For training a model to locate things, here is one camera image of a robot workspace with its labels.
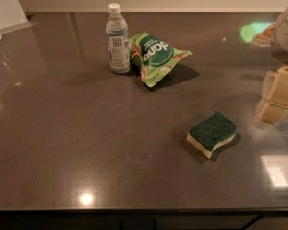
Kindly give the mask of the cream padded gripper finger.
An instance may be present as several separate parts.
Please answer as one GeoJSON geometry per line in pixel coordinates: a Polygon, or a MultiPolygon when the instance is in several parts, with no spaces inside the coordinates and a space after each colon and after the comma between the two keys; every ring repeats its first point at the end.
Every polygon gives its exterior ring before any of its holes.
{"type": "Polygon", "coordinates": [[[261,100],[258,103],[256,123],[276,125],[288,113],[288,65],[276,72],[268,71],[262,86],[261,100]]]}

